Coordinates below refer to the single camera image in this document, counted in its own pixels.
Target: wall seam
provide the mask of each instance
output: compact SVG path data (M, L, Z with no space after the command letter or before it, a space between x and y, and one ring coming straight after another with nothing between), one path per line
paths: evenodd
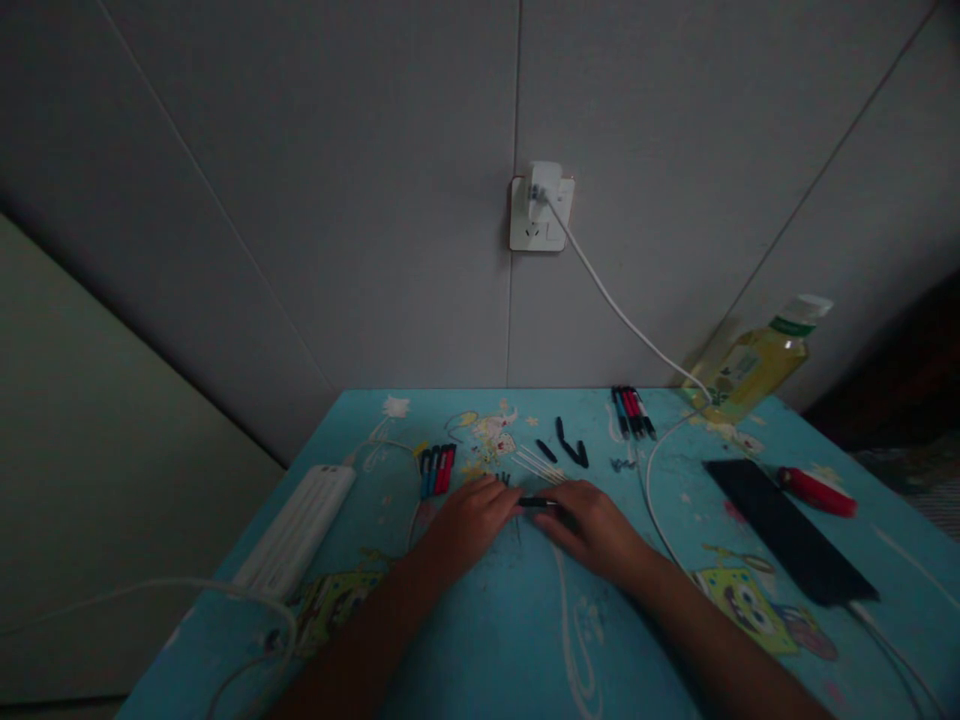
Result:
M171 130L173 130L174 136L176 137L177 141L180 143L180 146L183 148L183 151L187 154L187 157L190 159L190 162L193 164L194 170L200 176L200 179L203 182L203 185L206 188L207 192L210 193L210 196L213 198L213 201L216 204L217 209L219 210L221 216L227 222L227 225L230 228L230 232L233 233L234 238L240 244L240 247L243 249L244 254L246 254L247 258L253 264L254 269L257 271L257 275L260 277L260 279L266 285L267 290L270 292L270 297L273 298L274 302L277 304L277 307L280 308L280 312L283 314L284 320L287 321L287 324L293 330L294 335L296 335L297 340L299 340L301 347L307 353L307 356L310 358L310 360L313 362L314 367L317 369L317 372L320 374L320 379L323 380L323 382L331 390L335 392L341 390L339 386L335 385L330 381L327 374L323 371L323 368L320 367L319 360L310 350L310 346L307 345L306 340L303 339L303 335L300 333L300 329L297 327L296 323L293 322L293 319L290 317L290 313L287 312L287 308L280 301L280 297L277 295L276 291L273 289L273 285L267 279L266 274L263 272L263 268L260 267L260 263L257 262L256 257L254 257L253 252L251 252L246 241L244 241L243 236L240 234L239 228L236 226L236 224L233 221L233 217L231 217L230 213L227 212L226 206L223 204L223 201L220 199L220 195L214 189L213 185L210 182L210 179L207 177L207 174L204 172L203 167L200 165L200 161L198 160L197 156L193 153L193 151L190 149L190 146L187 144L186 138L184 138L183 134L180 132L180 128L177 126L176 121L173 119L173 115L171 115L170 110L167 108L166 103L160 97L160 93L157 92L156 87L154 87L153 83L150 81L149 76L147 75L146 71L143 69L143 66L140 64L140 61L137 59L136 54L133 52L133 48L130 47L130 43L127 42L126 37L124 36L123 32L121 32L120 27L117 25L116 21L113 19L113 16L110 14L110 11L107 9L106 5L103 3L103 0L97 0L97 5L100 8L100 12L103 13L103 16L106 19L107 23L110 25L110 28L113 31L114 35L119 40L120 45L123 47L124 51L127 53L127 56L130 58L130 62L133 63L133 66L136 69L137 74L140 76L140 79L143 81L144 85L147 87L147 90L149 91L150 96L153 98L154 102L156 102L157 106L160 108L160 112L166 119Z
M742 298L743 295L746 293L747 288L750 287L750 284L753 282L754 278L760 272L760 269L763 267L764 263L766 263L771 253L773 253L774 248L777 247L777 245L780 243L780 240L783 239L783 236L786 234L787 230L790 229L790 226L793 224L794 219L796 219L797 215L800 214L800 210L803 209L803 206L806 204L807 200L813 194L814 189L823 179L823 176L826 175L827 170L833 164L833 161L836 160L837 156L840 154L840 150L846 144L847 140L853 134L854 130L856 130L857 126L860 124L860 121L864 118L864 116L867 114L867 111L870 109L870 106L873 105L874 100L876 100L877 97L879 96L880 91L883 90L883 87L887 84L887 81L890 80L890 78L893 76L893 73L896 71L897 66L900 64L900 61L903 60L903 58L906 56L907 52L913 46L914 41L917 39L917 36L920 35L923 29L927 26L927 23L930 22L930 19L933 17L934 13L937 11L939 6L940 6L940 0L935 0L935 2L930 6L929 10L927 10L926 14L920 20L920 23L917 25L916 29L907 38L907 41L904 43L903 47L900 48L900 51L897 53L896 57L893 59L893 62L890 64L890 67L887 68L886 72L884 72L884 74L880 77L880 80L877 83L876 87L874 87L874 89L867 96L867 99L864 101L860 110L857 112L853 120L850 122L850 125L840 136L840 140L837 142L836 145L834 145L833 150L827 156L827 159L821 166L820 170L817 172L813 180L807 186L807 189L804 191L803 195L801 196L800 200L797 202L793 211L787 216L786 221L781 226L777 234L774 236L773 242L770 243L770 247L767 248L766 252L757 262L753 271L750 273L750 276L744 282L743 287L740 288L740 291L737 293L737 296L733 299L733 302L730 303L730 307L727 308L727 311L724 313L723 317L717 323L716 328L714 328L713 332L710 334L710 337L703 344L703 348L697 356L697 362L699 362L702 359L703 353L706 352L706 350L710 347L710 344L714 341L714 338L716 338L717 333L720 332L720 328L723 327L723 324L727 321L727 318L730 317L730 314L733 312L733 309L736 307L737 303L740 302L740 298Z
M517 45L515 53L515 62L517 66L516 80L513 88L513 174L517 174L517 149L520 144L520 33L523 23L523 0L517 0ZM508 194L507 203L507 253L509 264L507 265L507 358L504 368L504 387L510 387L510 330L513 324L513 250L510 249L510 214L512 212L512 199Z

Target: charging cable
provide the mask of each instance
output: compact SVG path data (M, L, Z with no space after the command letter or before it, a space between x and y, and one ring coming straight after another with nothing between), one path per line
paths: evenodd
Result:
M891 642L890 638L883 633L883 630L880 629L880 626L877 625L870 613L864 609L863 605L858 603L856 600L853 600L847 603L846 607L850 614L860 621L867 633L873 637L874 640L876 640L877 644L880 645L881 648L885 647L887 650L889 650L893 656L899 660L907 670L910 671L910 674L913 675L914 680L919 683L920 687L923 688L923 692L928 698L930 698L930 702L932 702L934 707L937 708L937 714L940 716L941 720L946 720L947 713L944 710L943 705L941 705L940 701L937 699L937 696L934 694L933 689L927 684L927 681L923 679L923 676L917 672L916 668L914 668L913 665L907 661L907 659L903 656L903 653L897 649L897 646L894 645L893 642Z
M653 521L653 526L657 531L657 535L660 536L660 541L663 543L663 546L667 549L667 552L670 553L670 557L673 560L674 564L682 568L683 565L681 564L679 558L677 558L677 553L674 551L673 546L670 545L670 541L667 540L667 536L666 536L666 533L663 532L663 528L660 527L660 521L657 519L656 510L654 510L653 503L650 500L650 479L653 476L653 459L657 456L657 451L660 450L660 446L664 443L664 441L668 437L673 435L691 418L703 413L703 411L707 407L709 407L710 393L707 391L706 385L704 385L699 378L694 377L693 375L688 373L686 370L684 370L682 367L680 367L675 362L673 362L673 360L671 360L662 352L660 352L660 348L654 345L653 342L650 340L650 338L644 335L643 332L641 332L640 329L637 328L637 326L630 321L630 318L628 318L624 314L623 310L620 309L620 306L617 305L616 301L610 296L610 293L607 291L607 288L604 286L603 281L600 279L600 276L597 275L597 271L593 269L593 265L591 265L590 261L587 260L587 256L584 254L583 250L580 248L580 243L577 242L577 238L574 236L573 231L570 229L567 223L564 222L563 218L560 217L560 212L557 210L557 206L554 205L553 198L550 197L550 193L548 193L545 188L542 188L542 187L538 188L536 199L538 200L542 199L547 203L547 205L550 206L550 210L553 212L553 215L557 219L557 222L560 223L560 227L563 229L564 234L566 234L567 238L569 238L570 244L573 246L573 249L576 251L577 256L580 258L580 261L583 263L583 266L587 269L587 273L589 273L590 277L593 278L593 282L594 284L596 284L597 289L600 291L600 294L603 295L603 299L607 301L607 304L613 309L613 312L616 313L617 317L620 318L623 321L623 324L626 325L627 328L630 330L630 332L632 332L634 335L640 338L640 340L643 341L643 344L646 345L648 348L650 348L650 350L652 350L653 353L658 358L660 358L664 363L672 367L674 370L676 370L678 373L683 375L690 382L692 382L694 385L700 388L700 391L703 393L703 396L706 399L702 408L697 410L692 415L688 415L684 417L682 420L680 420L680 422L675 424L673 427L667 430L667 432L665 432L663 435L660 436L660 439L657 440L656 444L653 446L653 449L650 450L650 457L647 458L647 469L646 469L646 472L644 473L644 476L641 478L643 482L643 499L647 505L647 512L650 514L650 519Z
M297 641L297 618L293 614L293 611L290 610L286 605L273 598L267 597L266 595L261 595L258 592L253 590L248 590L247 588L242 588L237 585L231 585L230 583L219 582L217 580L206 580L204 578L191 578L191 577L170 577L170 578L154 578L153 580L145 580L143 582L137 583L135 585L130 585L129 587L121 588L120 590L114 590L113 592L105 593L103 595L97 595L95 597L89 598L88 600L82 600L81 602L74 603L73 605L67 605L66 607L60 608L59 610L54 610L53 612L47 613L46 615L40 615L39 617L27 620L25 622L17 623L10 625L5 628L0 628L0 637L6 637L8 635L13 635L15 633L26 630L27 628L34 627L36 625L41 625L43 623L55 620L56 618L68 615L69 613L75 612L77 610L83 610L85 608L93 607L94 605L100 605L105 602L110 602L116 600L117 598L124 597L125 595L131 595L135 592L141 590L148 590L152 588L162 588L162 587L192 587L200 588L202 590L213 590L215 592L223 593L225 595L230 595L233 597L239 597L243 600L249 600L251 602L260 603L261 605L270 608L275 613L280 615L287 624L287 629L290 634L290 637L287 640L286 646L283 649L282 653L268 653L262 655L254 660L251 660L247 664L240 667L238 670L234 671L217 689L216 693L213 696L213 699L210 702L210 707L207 710L207 720L213 718L214 712L216 712L217 702L220 699L220 696L226 690L227 686L236 680L244 671L248 670L253 665L256 665L260 662L264 662L273 657L280 656L280 665L277 667L276 673L274 674L274 680L263 692L257 696L254 702L251 704L250 708L242 717L253 717L255 716L260 708L261 703L265 702L269 697L277 690L281 681L283 680L284 673L287 668L290 666L290 662L293 660L293 653L295 650L295 645Z
M689 420L696 417L697 415L702 414L704 410L710 407L710 393L707 392L706 386L698 378L695 378L693 375L688 373L686 370L684 370L682 367L677 365L670 358L668 358L666 355L660 352L660 349L657 348L657 346L654 345L653 342L651 342L650 339L637 328L636 325L630 322L630 319L623 313L623 311L620 309L620 306L617 305L616 301L614 301L612 297L610 297L610 293L607 291L607 288L604 287L603 281L600 280L600 277L597 275L596 271L593 269L593 266L590 264L590 261L587 260L587 256L584 254L583 250L580 249L580 243L578 243L577 238L574 237L573 231L570 230L567 223L564 222L562 217L560 217L560 212L557 210L557 206L554 205L554 199L550 197L550 193L547 192L546 188L543 188L543 187L536 188L534 190L533 197L535 200L543 200L544 202L547 203L547 205L550 206L550 210L553 212L554 217L557 219L557 222L560 224L560 227L563 229L564 234L570 240L570 244L573 246L573 249L576 251L577 256L580 258L580 261L583 263L583 266L587 269L587 272L590 274L590 277L593 278L593 282L596 284L597 289L600 291L600 294L603 295L604 300L607 301L607 304L610 305L614 313L616 313L617 317L623 321L623 324L630 329L630 332L632 332L634 335L640 338L640 340L643 341L644 345L650 348L650 350L652 350L653 353L658 358L660 358L664 363L666 363L667 365L672 367L674 370L679 372L681 375L683 375L685 378L687 378L692 383L694 383L698 388L700 388L701 392L703 392L703 396L705 398L703 407L699 409L695 408L696 412L694 412L691 415L687 415L682 420L680 420L680 422L676 423L673 427L667 430L667 432L665 432L663 435L660 436L660 439L656 442L656 444L653 446L653 448L650 451L650 457L647 458L647 469L646 469L645 477L641 478L641 480L643 481L643 499L647 504L647 511L650 513L650 519L653 521L653 526L654 528L656 528L657 534L660 536L660 540L661 542L663 542L664 547L666 547L667 552L670 553L670 557L673 560L674 564L677 567L683 569L683 565L681 564L680 560L677 558L676 552L674 552L673 547L670 545L670 541L667 540L667 536L663 532L663 528L660 527L660 522L657 519L656 511L654 510L653 503L651 502L651 499L650 499L650 479L653 476L653 460L657 456L657 451L660 449L660 446L668 437L673 435L673 433L679 430ZM896 648L896 646L892 642L890 642L890 640L887 638L886 635L883 634L883 631L876 624L876 622L873 620L870 614L866 610L864 610L863 606L860 605L860 603L858 602L851 602L847 606L847 608L850 611L850 613L853 614L853 616L863 624L864 628L867 630L867 633L872 638L874 638L874 640L876 640L877 643L881 645L881 647L886 647L887 649L889 649L890 652L894 655L894 657L896 657L897 660L903 663L904 667L906 667L907 670L910 671L910 674L913 675L916 681L923 688L923 691L927 694L927 697L929 697L930 700L933 702L933 704L936 706L937 712L939 713L940 717L945 720L947 717L947 714L946 712L944 712L943 706L940 704L939 700L937 700L936 695L934 695L933 690L931 690L930 686L923 679L920 673L917 672L917 670L909 662L907 662L907 659Z

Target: cabinet door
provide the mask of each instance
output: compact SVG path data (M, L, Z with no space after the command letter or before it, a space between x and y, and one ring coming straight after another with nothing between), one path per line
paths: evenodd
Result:
M282 468L2 216L0 302L0 625L209 577ZM4 638L0 704L128 692L195 595Z

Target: plastic bottle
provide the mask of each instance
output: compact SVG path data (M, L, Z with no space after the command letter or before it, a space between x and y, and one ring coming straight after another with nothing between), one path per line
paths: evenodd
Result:
M764 328L741 335L712 372L697 374L711 394L704 416L715 423L736 424L783 383L809 356L807 337L833 301L797 295ZM693 404L705 404L697 390Z

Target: bottle cap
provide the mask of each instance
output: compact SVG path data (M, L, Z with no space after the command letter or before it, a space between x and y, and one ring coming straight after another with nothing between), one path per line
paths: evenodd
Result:
M797 295L777 313L777 317L798 325L816 325L832 307L833 300L817 295Z

